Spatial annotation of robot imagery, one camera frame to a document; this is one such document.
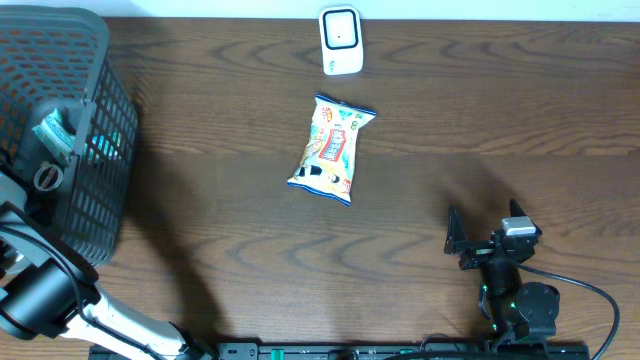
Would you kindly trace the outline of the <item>yellow snack chip bag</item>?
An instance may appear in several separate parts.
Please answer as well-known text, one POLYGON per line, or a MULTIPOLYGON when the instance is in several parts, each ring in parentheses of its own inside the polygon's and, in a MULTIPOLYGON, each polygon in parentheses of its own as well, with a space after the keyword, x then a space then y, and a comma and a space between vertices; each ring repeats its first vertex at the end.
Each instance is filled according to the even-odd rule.
POLYGON ((358 133, 377 112, 324 94, 315 102, 309 140, 287 185, 350 206, 358 133))

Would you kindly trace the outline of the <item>large wet wipes pack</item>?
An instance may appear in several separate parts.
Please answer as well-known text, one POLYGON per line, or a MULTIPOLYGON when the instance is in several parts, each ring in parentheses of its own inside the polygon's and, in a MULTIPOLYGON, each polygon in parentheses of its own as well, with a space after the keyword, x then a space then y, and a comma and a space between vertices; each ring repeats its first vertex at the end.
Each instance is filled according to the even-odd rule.
POLYGON ((63 126, 63 116, 55 108, 32 128, 34 135, 59 163, 67 164, 74 149, 75 136, 63 126))

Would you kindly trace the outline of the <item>green Zam-Buk ointment box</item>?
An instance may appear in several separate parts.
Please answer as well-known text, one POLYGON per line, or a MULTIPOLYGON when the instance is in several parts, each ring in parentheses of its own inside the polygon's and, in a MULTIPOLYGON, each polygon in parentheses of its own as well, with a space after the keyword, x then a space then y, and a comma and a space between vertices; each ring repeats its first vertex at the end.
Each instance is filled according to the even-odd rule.
POLYGON ((34 187, 40 192, 53 192, 57 190, 64 178, 63 170, 55 163, 43 162, 34 175, 34 187))

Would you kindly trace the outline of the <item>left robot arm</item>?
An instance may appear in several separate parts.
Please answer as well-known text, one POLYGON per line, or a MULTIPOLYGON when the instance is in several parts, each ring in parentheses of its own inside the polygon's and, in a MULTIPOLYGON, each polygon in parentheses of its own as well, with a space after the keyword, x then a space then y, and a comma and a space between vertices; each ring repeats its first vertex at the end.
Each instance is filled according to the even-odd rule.
POLYGON ((94 267, 23 212, 27 195, 1 176, 1 329, 23 340, 40 335, 99 345, 97 359, 217 359, 216 349, 170 322, 145 316, 111 296, 94 267))

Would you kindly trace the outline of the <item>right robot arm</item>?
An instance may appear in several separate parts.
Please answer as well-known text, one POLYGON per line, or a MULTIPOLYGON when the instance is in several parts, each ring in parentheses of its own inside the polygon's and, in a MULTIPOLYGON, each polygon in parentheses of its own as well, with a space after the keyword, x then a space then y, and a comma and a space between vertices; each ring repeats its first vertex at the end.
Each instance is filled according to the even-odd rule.
POLYGON ((510 215, 485 241, 468 239, 455 207, 449 208, 444 252, 459 257, 462 270, 477 269, 482 285, 479 307, 492 321, 495 334, 484 348, 497 353, 509 346, 539 344, 556 334, 559 291, 541 282, 524 283, 520 266, 534 254, 541 229, 515 200, 509 202, 510 215))

